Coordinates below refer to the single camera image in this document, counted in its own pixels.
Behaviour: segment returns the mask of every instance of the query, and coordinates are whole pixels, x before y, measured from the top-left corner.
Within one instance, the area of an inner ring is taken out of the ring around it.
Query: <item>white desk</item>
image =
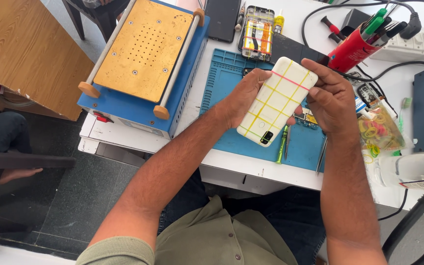
[[[313,0],[268,0],[263,4],[262,0],[248,0],[247,5],[256,5],[276,12],[279,9],[284,10],[286,19],[283,34],[291,39],[302,43],[301,25],[304,17],[311,11],[324,6],[325,4]],[[400,20],[407,19],[404,11],[395,11],[393,17],[397,19],[397,12],[404,15]],[[325,15],[335,25],[342,25],[348,9],[326,9],[313,15],[306,24],[307,41],[313,49],[328,54],[336,44],[327,38],[329,35],[328,28],[320,22]],[[203,97],[209,66],[212,59],[212,52],[215,48],[238,52],[237,39],[238,33],[235,35],[233,43],[224,43],[214,40],[209,40],[206,46],[202,62],[197,70],[197,76],[193,83],[190,95],[185,104],[185,110],[178,125],[178,131],[181,132],[189,124],[197,119],[199,109]],[[361,66],[368,74],[378,75],[382,70],[390,67],[395,63],[366,59],[365,63],[369,67]],[[380,86],[384,89],[389,102],[398,111],[400,103],[404,97],[412,96],[412,81],[414,75],[424,70],[424,66],[404,66],[399,67],[378,80]],[[405,129],[409,137],[412,136],[411,114],[404,116]],[[81,142],[79,150],[95,154],[100,142],[112,144],[120,147],[136,149],[144,152],[155,153],[163,147],[168,140],[160,138],[151,133],[135,130],[123,125],[113,123],[103,123],[96,121],[94,116],[88,115],[82,130],[79,134]],[[229,186],[236,189],[253,191],[256,193],[267,193],[276,189],[280,189],[283,185],[296,185],[310,189],[320,190],[322,185],[323,174],[315,176],[315,172],[299,167],[278,165],[274,162],[255,159],[234,153],[228,153],[220,150],[212,149],[202,162],[203,165],[212,167],[207,173],[208,182]],[[247,184],[241,182],[244,175],[250,176],[247,178]],[[404,189],[401,188],[385,188],[377,184],[371,183],[374,201],[376,203],[398,208],[403,199]],[[409,210],[416,203],[416,200],[421,197],[423,191],[410,190],[405,205],[406,210]]]

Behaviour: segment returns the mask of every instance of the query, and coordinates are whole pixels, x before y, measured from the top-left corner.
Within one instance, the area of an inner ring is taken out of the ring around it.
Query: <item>forearm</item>
[[[328,137],[321,211],[329,240],[380,247],[375,204],[357,134]]]
[[[213,107],[154,154],[131,179],[90,245],[113,236],[132,236],[155,249],[162,209],[227,128],[227,120]]]
[[[207,111],[138,170],[119,203],[161,212],[226,130],[220,112]]]

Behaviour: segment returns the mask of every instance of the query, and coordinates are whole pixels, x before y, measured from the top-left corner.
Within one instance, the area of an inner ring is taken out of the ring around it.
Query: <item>plastic bag of rubber bands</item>
[[[380,150],[398,151],[415,147],[413,143],[406,140],[407,138],[400,132],[382,104],[378,104],[368,112],[373,118],[368,119],[364,116],[358,118],[359,133],[364,147],[375,156]]]

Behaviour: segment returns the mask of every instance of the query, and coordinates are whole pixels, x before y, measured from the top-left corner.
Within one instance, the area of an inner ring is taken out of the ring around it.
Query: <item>man's left hand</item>
[[[215,108],[227,119],[228,129],[237,128],[242,122],[244,115],[250,109],[251,104],[256,99],[258,91],[264,81],[271,77],[271,71],[265,71],[259,68],[253,69],[236,85],[233,91]],[[298,106],[296,113],[302,113],[302,106]],[[287,124],[294,125],[295,118],[290,117]]]

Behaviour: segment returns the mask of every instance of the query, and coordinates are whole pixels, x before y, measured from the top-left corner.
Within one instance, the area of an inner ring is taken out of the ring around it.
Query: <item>yellow glue tube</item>
[[[273,32],[282,34],[282,28],[284,27],[284,17],[282,16],[282,9],[279,11],[279,15],[274,18]]]

